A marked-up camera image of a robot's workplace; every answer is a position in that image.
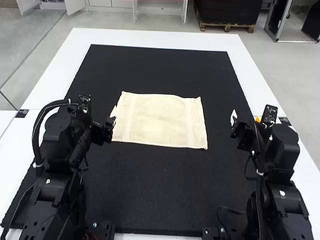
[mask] metal frame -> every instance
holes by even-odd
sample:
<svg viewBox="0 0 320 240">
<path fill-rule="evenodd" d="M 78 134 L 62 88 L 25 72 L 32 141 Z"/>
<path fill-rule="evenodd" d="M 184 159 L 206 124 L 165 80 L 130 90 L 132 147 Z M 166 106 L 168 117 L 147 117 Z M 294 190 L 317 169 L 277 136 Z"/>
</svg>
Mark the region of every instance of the metal frame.
<svg viewBox="0 0 320 240">
<path fill-rule="evenodd" d="M 291 9 L 291 4 L 292 4 L 292 1 L 293 0 L 288 0 L 288 2 L 286 3 L 286 6 L 285 6 L 285 9 L 284 9 L 284 12 L 283 12 L 283 15 L 282 15 L 282 18 L 281 20 L 279 21 L 279 25 L 278 25 L 278 31 L 276 32 L 276 34 L 273 34 L 273 32 L 271 32 L 269 30 L 269 22 L 270 22 L 270 18 L 271 18 L 271 15 L 274 11 L 274 8 L 275 8 L 275 4 L 277 3 L 276 0 L 274 0 L 272 3 L 271 3 L 271 6 L 270 6 L 270 10 L 269 10 L 269 14 L 268 14 L 268 17 L 266 19 L 266 22 L 265 22 L 265 26 L 264 26 L 264 30 L 265 32 L 269 35 L 269 37 L 275 42 L 275 43 L 300 43 L 300 44 L 316 44 L 319 42 L 319 40 L 314 40 L 313 38 L 311 38 L 310 36 L 306 35 L 308 38 L 312 39 L 311 41 L 300 41 L 300 40 L 280 40 L 280 35 L 281 35 L 281 32 L 284 28 L 284 25 L 285 25 L 285 21 L 287 19 L 287 15 Z"/>
</svg>

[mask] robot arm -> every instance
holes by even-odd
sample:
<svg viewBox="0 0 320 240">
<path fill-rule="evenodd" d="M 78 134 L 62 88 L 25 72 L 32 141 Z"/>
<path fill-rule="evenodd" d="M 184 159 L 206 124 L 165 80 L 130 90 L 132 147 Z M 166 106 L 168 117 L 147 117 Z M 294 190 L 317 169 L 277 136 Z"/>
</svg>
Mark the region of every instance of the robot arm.
<svg viewBox="0 0 320 240">
<path fill-rule="evenodd" d="M 45 123 L 41 151 L 40 125 L 52 109 L 61 107 Z M 81 240 L 85 235 L 86 194 L 82 172 L 89 167 L 86 153 L 92 143 L 110 143 L 113 120 L 106 125 L 92 121 L 91 96 L 77 102 L 59 100 L 46 105 L 34 124 L 32 147 L 37 180 L 30 188 L 30 206 L 21 240 Z M 85 160 L 86 167 L 80 168 Z M 6 239 L 8 228 L 1 236 Z"/>
</svg>

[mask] black rubber mat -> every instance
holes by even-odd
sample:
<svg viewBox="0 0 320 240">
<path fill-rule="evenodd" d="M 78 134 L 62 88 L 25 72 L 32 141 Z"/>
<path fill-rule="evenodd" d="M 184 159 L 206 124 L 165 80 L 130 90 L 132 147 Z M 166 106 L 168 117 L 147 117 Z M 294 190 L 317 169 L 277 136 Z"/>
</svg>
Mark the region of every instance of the black rubber mat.
<svg viewBox="0 0 320 240">
<path fill-rule="evenodd" d="M 226 52 L 92 45 L 66 97 L 91 94 L 93 119 L 103 122 L 121 91 L 200 96 L 208 150 L 92 145 L 84 174 L 88 224 L 111 220 L 117 232 L 200 236 L 202 227 L 218 225 L 219 205 L 245 211 L 254 186 L 243 175 L 248 155 L 230 138 L 230 115 L 236 109 L 249 121 L 252 114 Z M 34 181 L 30 168 L 2 226 Z M 13 226 L 23 226 L 27 205 Z M 229 213 L 221 218 L 234 229 L 246 224 Z"/>
</svg>

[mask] black cable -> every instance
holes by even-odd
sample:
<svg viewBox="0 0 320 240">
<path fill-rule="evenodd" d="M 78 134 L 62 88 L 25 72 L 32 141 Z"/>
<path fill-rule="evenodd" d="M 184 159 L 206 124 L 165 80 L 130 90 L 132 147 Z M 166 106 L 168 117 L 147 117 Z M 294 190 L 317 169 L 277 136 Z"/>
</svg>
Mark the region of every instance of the black cable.
<svg viewBox="0 0 320 240">
<path fill-rule="evenodd" d="M 232 209 L 230 207 L 223 206 L 223 205 L 220 205 L 216 209 L 216 218 L 218 219 L 219 224 L 224 228 L 228 238 L 230 239 L 231 236 L 229 235 L 228 229 L 227 229 L 226 225 L 222 222 L 222 220 L 219 217 L 219 210 L 222 210 L 222 209 L 228 210 L 230 213 L 236 214 L 238 216 L 246 215 L 246 212 L 245 211 L 237 211 L 237 210 L 234 210 L 234 209 Z"/>
<path fill-rule="evenodd" d="M 256 134 L 256 140 L 257 145 L 259 146 L 259 152 L 260 154 L 257 156 L 257 178 L 256 178 L 256 205 L 257 205 L 257 217 L 258 217 L 258 223 L 259 223 L 259 240 L 264 240 L 265 238 L 265 226 L 264 226 L 264 216 L 263 216 L 263 208 L 262 208 L 262 183 L 264 182 L 264 168 L 266 163 L 266 150 L 265 150 L 265 142 L 261 136 L 261 133 L 257 130 L 256 122 L 253 122 L 255 134 Z"/>
<path fill-rule="evenodd" d="M 257 211 L 257 217 L 258 217 L 258 223 L 259 223 L 259 240 L 264 240 L 265 238 L 263 208 L 261 203 L 262 181 L 263 181 L 263 176 L 258 176 L 256 178 L 255 197 L 256 197 L 256 207 L 257 207 L 256 211 Z"/>
<path fill-rule="evenodd" d="M 47 104 L 46 106 L 44 106 L 41 109 L 40 113 L 38 114 L 33 126 L 33 132 L 32 132 L 32 148 L 33 148 L 33 153 L 35 158 L 35 164 L 37 166 L 41 166 L 43 163 L 40 147 L 39 147 L 39 133 L 40 133 L 40 126 L 42 121 L 44 120 L 47 113 L 50 112 L 51 110 L 57 107 L 68 106 L 68 105 L 78 105 L 78 103 L 76 103 L 75 101 L 71 102 L 71 100 L 69 99 L 53 101 Z M 36 174 L 38 177 L 42 172 L 42 168 L 43 167 L 36 168 Z"/>
<path fill-rule="evenodd" d="M 34 185 L 35 185 L 35 183 L 32 184 L 27 190 L 25 190 L 25 192 L 23 193 L 22 197 L 20 198 L 20 200 L 18 202 L 18 205 L 16 206 L 16 209 L 15 209 L 13 215 L 12 215 L 12 218 L 11 218 L 10 222 L 3 229 L 3 232 L 1 234 L 1 240 L 6 240 L 6 237 L 7 237 L 7 234 L 9 232 L 10 226 L 11 226 L 12 222 L 14 221 L 14 219 L 16 218 L 16 215 L 18 213 L 18 209 L 20 207 L 21 202 L 26 198 L 26 196 L 29 195 L 29 193 L 32 192 Z"/>
</svg>

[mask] white cable tie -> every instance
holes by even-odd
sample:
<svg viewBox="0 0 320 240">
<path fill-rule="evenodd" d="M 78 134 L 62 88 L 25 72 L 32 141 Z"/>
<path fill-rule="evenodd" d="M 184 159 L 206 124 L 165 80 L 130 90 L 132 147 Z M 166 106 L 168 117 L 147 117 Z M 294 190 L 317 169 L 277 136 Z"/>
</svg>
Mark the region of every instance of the white cable tie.
<svg viewBox="0 0 320 240">
<path fill-rule="evenodd" d="M 258 169 L 256 170 L 256 173 L 262 177 L 264 176 L 264 173 L 259 172 Z"/>
<path fill-rule="evenodd" d="M 44 165 L 44 163 L 41 163 L 40 165 L 37 165 L 35 162 L 32 164 L 33 168 L 40 168 Z"/>
</svg>

